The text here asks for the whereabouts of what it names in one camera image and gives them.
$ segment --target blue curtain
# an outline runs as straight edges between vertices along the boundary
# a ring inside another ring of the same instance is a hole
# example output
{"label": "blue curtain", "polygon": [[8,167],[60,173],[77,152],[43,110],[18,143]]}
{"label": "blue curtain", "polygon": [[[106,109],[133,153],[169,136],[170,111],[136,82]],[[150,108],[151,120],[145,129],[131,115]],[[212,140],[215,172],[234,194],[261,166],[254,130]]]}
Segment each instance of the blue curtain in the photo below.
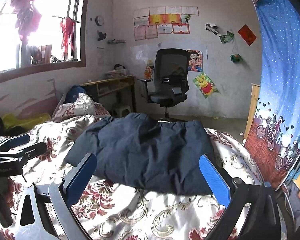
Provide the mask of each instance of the blue curtain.
{"label": "blue curtain", "polygon": [[288,0],[259,0],[256,11],[262,77],[245,147],[278,188],[300,157],[300,16]]}

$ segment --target bed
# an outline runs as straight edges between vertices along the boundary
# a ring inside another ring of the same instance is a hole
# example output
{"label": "bed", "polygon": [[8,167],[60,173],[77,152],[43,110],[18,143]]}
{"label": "bed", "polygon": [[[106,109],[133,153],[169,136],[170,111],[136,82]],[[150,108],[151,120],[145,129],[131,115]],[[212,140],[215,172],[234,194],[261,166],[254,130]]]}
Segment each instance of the bed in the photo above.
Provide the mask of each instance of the bed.
{"label": "bed", "polygon": [[[30,160],[24,166],[26,180],[37,185],[48,184],[56,176],[64,176],[72,166],[64,157],[78,136],[91,124],[109,115],[99,103],[79,94],[75,103],[58,106],[51,121],[39,124],[28,132],[29,144],[44,141],[48,151]],[[245,183],[261,184],[262,177],[249,152],[227,133],[206,129],[214,147],[218,165],[232,177]],[[11,177],[9,189],[16,213],[24,185],[22,176]],[[53,211],[47,204],[51,220],[60,239],[67,239]],[[72,210],[92,239],[98,240],[151,240],[151,239],[204,239],[222,215],[214,195],[176,196],[140,190],[119,185],[92,176],[79,203]],[[246,204],[229,240],[237,238],[249,210]],[[282,240],[287,238],[282,214]],[[0,231],[6,240],[14,240],[15,223]]]}

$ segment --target chair seat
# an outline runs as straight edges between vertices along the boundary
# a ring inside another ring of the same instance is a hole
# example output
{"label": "chair seat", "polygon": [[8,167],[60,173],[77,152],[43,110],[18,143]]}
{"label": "chair seat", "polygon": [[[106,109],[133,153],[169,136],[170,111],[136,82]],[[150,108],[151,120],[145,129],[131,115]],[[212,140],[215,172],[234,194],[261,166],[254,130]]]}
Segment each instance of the chair seat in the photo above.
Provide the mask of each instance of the chair seat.
{"label": "chair seat", "polygon": [[174,94],[171,89],[150,92],[149,98],[152,102],[159,104],[161,107],[172,107],[187,99],[186,94]]}

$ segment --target wall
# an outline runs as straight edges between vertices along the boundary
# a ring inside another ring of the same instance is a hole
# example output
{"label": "wall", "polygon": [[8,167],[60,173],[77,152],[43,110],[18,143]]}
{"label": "wall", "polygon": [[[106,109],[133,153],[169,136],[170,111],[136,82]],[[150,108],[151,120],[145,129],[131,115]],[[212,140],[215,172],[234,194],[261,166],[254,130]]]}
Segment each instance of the wall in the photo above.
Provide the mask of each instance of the wall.
{"label": "wall", "polygon": [[[113,0],[114,38],[126,39],[126,44],[115,47],[116,62],[123,64],[135,76],[142,77],[147,59],[155,59],[155,51],[165,46],[175,48],[207,48],[208,60],[204,61],[204,71],[216,84],[220,93],[205,99],[192,80],[196,72],[189,72],[190,90],[188,99],[169,109],[170,114],[195,116],[222,116],[244,118],[248,116],[251,100],[251,83],[260,83],[261,78],[261,38],[257,15],[251,0]],[[136,9],[164,6],[198,6],[200,16],[190,19],[190,35],[159,35],[152,40],[134,40],[133,11]],[[234,64],[230,60],[232,44],[222,44],[218,36],[205,30],[206,23],[215,23],[220,34],[233,30],[239,54],[244,63]],[[245,24],[257,36],[248,46],[237,31]],[[157,104],[146,104],[137,89],[138,111],[163,114]]]}
{"label": "wall", "polygon": [[[16,78],[0,84],[0,115],[14,113],[27,117],[37,112],[50,111],[57,105],[63,92],[74,84],[103,77],[113,67],[113,47],[106,44],[112,38],[112,0],[88,0],[86,19],[86,68],[71,68],[43,72]],[[98,27],[94,19],[103,15],[105,25]],[[107,33],[107,39],[97,41],[97,30]],[[106,60],[99,64],[96,47],[105,49]]]}

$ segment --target round clock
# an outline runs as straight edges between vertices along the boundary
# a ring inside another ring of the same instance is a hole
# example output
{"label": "round clock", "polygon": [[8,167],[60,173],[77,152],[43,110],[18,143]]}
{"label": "round clock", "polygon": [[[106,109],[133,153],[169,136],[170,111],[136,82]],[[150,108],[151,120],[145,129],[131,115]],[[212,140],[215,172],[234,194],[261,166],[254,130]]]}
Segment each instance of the round clock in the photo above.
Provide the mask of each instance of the round clock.
{"label": "round clock", "polygon": [[98,26],[102,26],[105,23],[105,19],[99,15],[96,17],[95,22]]}

